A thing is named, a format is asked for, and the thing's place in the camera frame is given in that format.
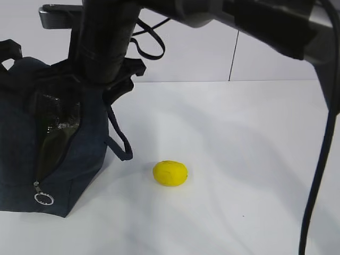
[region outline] black cable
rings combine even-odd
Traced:
[[[161,23],[158,23],[157,25],[153,26],[152,30],[155,30],[155,29],[163,26],[165,23],[169,22],[170,20],[171,20],[170,18],[163,20]],[[142,34],[147,33],[147,32],[148,32],[147,30],[143,30],[143,31],[140,31],[140,32],[133,33],[132,36],[139,36],[139,35],[142,35]]]
[[[315,171],[313,183],[310,189],[308,202],[303,215],[303,221],[301,226],[299,255],[305,255],[305,249],[307,245],[307,236],[310,226],[311,217],[317,200],[318,192],[320,189],[322,176],[324,174],[329,151],[332,145],[332,139],[335,131],[336,117],[338,109],[340,107],[340,18],[332,3],[329,0],[320,0],[325,11],[327,12],[335,34],[335,78],[332,98],[330,102],[330,108],[328,113],[328,120],[326,125],[325,137],[322,143],[320,157]]]

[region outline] zipper pull ring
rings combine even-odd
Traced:
[[[33,184],[34,188],[37,191],[37,194],[35,194],[34,199],[43,206],[51,206],[54,204],[54,198],[46,193],[43,193],[41,188],[39,187],[39,182],[35,182]]]

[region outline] yellow lemon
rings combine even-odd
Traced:
[[[153,170],[154,178],[164,186],[179,186],[188,178],[185,165],[175,161],[159,162]]]

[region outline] black strap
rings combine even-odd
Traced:
[[[137,51],[138,51],[138,53],[139,53],[142,57],[145,57],[145,58],[147,58],[148,60],[159,60],[159,59],[161,59],[161,58],[164,56],[164,54],[165,54],[165,44],[164,44],[163,40],[161,39],[161,37],[159,37],[159,35],[156,34],[156,32],[152,29],[152,27],[150,27],[149,25],[147,25],[146,23],[144,23],[144,22],[141,21],[140,19],[138,19],[137,24],[138,24],[142,29],[144,29],[147,33],[149,33],[149,34],[156,40],[156,42],[158,42],[158,44],[161,46],[161,48],[162,48],[162,50],[163,50],[163,53],[162,53],[161,55],[159,55],[159,56],[153,56],[153,55],[150,55],[150,54],[144,52],[144,51],[139,47],[138,41],[137,41],[135,38],[131,38],[130,42],[136,44]]]
[[[108,105],[106,107],[106,109],[107,109],[108,118],[109,118],[114,130],[116,131],[116,133],[118,134],[118,136],[122,139],[122,141],[124,143],[125,151],[109,135],[107,136],[105,143],[110,147],[110,149],[113,151],[113,153],[121,161],[131,160],[133,158],[133,154],[132,154],[132,149],[131,149],[130,143],[129,143],[128,139],[126,138],[126,136],[121,131],[121,129],[119,128],[116,116],[113,113],[111,105]]]

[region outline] metal ring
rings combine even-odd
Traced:
[[[40,200],[38,199],[39,196],[48,197],[48,198],[51,200],[51,202],[50,202],[50,203],[42,202],[42,201],[40,201]],[[46,194],[46,193],[39,192],[39,193],[35,194],[34,199],[35,199],[39,204],[41,204],[41,205],[43,205],[43,206],[51,206],[51,205],[54,204],[54,198],[53,198],[51,195]]]

